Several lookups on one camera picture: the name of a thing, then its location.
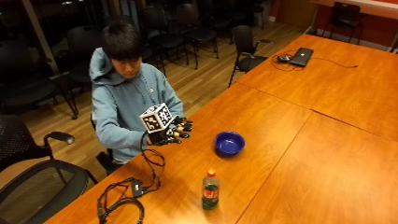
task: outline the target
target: bottle label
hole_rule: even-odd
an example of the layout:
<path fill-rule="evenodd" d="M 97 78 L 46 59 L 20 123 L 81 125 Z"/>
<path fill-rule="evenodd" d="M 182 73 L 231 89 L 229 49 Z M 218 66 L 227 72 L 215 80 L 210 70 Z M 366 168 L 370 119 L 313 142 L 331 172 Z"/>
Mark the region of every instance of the bottle label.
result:
<path fill-rule="evenodd" d="M 218 189 L 202 189 L 202 197 L 206 199 L 215 199 L 218 197 Z"/>

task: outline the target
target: mouse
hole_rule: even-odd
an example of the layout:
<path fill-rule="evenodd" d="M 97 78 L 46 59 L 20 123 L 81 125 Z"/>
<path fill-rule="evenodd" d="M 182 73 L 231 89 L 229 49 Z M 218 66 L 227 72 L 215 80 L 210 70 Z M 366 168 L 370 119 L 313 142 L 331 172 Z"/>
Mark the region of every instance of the mouse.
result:
<path fill-rule="evenodd" d="M 279 63 L 287 63 L 290 61 L 290 57 L 287 55 L 279 55 L 277 56 L 277 61 Z"/>

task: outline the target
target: plastic bottle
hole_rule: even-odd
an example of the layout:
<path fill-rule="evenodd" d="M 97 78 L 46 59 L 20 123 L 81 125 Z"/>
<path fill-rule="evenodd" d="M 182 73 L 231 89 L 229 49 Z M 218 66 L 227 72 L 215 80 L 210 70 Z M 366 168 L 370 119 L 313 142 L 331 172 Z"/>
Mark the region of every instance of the plastic bottle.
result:
<path fill-rule="evenodd" d="M 213 168 L 207 171 L 207 176 L 202 178 L 201 205 L 203 209 L 213 209 L 218 204 L 219 182 Z"/>

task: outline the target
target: hand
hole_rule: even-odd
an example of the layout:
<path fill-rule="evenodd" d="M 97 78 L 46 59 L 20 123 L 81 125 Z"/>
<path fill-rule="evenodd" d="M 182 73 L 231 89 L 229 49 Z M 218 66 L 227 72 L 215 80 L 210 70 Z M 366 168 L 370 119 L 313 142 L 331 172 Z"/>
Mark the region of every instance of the hand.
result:
<path fill-rule="evenodd" d="M 181 143 L 178 138 L 189 138 L 190 134 L 186 132 L 192 131 L 193 122 L 186 120 L 186 118 L 176 117 L 173 124 L 177 126 L 170 129 L 150 133 L 146 138 L 148 145 L 162 146 L 169 143 Z"/>

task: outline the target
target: white cube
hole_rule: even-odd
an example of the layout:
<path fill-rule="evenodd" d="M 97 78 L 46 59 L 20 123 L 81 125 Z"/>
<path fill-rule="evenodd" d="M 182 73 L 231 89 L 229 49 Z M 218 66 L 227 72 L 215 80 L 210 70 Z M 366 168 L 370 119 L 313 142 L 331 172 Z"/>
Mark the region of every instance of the white cube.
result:
<path fill-rule="evenodd" d="M 140 118 L 149 133 L 166 129 L 173 121 L 173 116 L 165 103 L 150 106 L 140 115 Z"/>

